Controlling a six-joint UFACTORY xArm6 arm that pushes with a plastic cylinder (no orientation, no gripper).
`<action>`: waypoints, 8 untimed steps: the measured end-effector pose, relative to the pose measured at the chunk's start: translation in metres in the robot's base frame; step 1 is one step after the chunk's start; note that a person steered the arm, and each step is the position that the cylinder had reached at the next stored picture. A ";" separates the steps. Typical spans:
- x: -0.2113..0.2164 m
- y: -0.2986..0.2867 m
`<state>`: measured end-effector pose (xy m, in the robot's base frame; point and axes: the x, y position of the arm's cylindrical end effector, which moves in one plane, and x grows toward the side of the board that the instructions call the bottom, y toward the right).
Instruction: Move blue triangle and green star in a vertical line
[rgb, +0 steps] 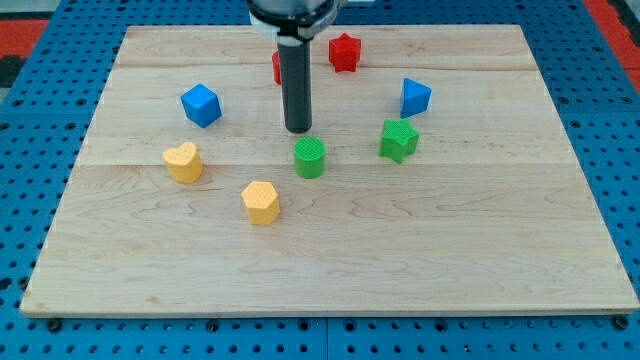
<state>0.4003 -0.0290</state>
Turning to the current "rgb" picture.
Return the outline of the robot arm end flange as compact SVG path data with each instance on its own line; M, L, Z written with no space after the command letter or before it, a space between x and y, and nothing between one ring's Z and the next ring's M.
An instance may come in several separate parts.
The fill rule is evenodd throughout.
M332 25L346 0L247 0L250 22L274 39L306 42Z

